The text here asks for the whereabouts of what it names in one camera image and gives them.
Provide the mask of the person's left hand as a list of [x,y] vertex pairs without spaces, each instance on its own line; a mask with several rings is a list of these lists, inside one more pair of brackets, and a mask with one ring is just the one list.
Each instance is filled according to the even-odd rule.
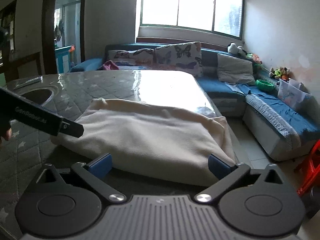
[[5,141],[8,141],[11,139],[11,136],[12,136],[12,129],[8,129],[7,131],[5,132],[1,132],[1,135],[0,135],[0,144],[2,143],[3,140]]

